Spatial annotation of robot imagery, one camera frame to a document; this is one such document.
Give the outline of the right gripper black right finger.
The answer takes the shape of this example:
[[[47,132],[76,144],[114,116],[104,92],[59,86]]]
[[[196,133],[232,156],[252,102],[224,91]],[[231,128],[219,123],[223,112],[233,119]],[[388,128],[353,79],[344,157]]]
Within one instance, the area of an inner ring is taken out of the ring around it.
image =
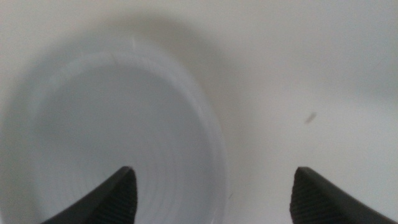
[[[289,212],[298,224],[397,224],[309,167],[295,171]]]

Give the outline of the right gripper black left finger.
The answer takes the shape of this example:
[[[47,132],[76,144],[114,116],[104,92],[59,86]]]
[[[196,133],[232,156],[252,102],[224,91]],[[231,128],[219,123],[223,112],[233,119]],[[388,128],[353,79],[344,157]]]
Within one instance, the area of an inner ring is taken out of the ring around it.
[[[136,212],[136,175],[131,167],[124,166],[43,224],[134,224]]]

